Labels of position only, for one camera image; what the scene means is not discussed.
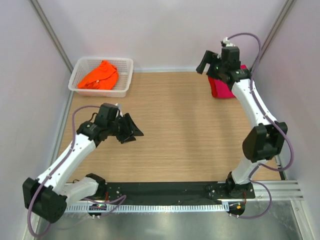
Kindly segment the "magenta pink t-shirt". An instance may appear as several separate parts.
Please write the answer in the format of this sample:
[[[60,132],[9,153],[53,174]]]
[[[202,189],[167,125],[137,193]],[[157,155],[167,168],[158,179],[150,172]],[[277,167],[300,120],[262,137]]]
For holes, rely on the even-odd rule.
[[[232,86],[236,81],[241,79],[247,79],[249,77],[248,68],[245,64],[242,64],[235,70],[223,70],[219,65],[214,67],[216,79],[216,89],[218,92],[217,99],[231,99],[234,98],[232,93]]]

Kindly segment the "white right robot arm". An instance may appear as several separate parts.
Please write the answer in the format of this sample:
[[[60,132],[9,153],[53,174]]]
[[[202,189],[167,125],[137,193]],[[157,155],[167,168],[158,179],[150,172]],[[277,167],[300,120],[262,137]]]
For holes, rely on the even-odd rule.
[[[240,198],[250,188],[252,176],[267,161],[278,155],[284,145],[288,126],[269,113],[263,103],[249,69],[241,68],[240,50],[237,46],[224,46],[221,53],[206,50],[196,68],[202,74],[227,85],[240,102],[252,129],[242,142],[243,160],[231,171],[223,190],[231,198]]]

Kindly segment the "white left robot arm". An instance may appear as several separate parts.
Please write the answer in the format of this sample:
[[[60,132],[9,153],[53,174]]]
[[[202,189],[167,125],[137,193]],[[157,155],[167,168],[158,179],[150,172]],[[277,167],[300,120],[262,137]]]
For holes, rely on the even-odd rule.
[[[90,120],[72,127],[72,140],[57,160],[37,178],[27,178],[23,185],[24,205],[49,223],[56,223],[67,207],[86,197],[101,200],[106,195],[104,178],[89,173],[82,180],[66,185],[80,163],[108,137],[121,144],[133,142],[143,132],[129,113],[117,104],[103,103]]]

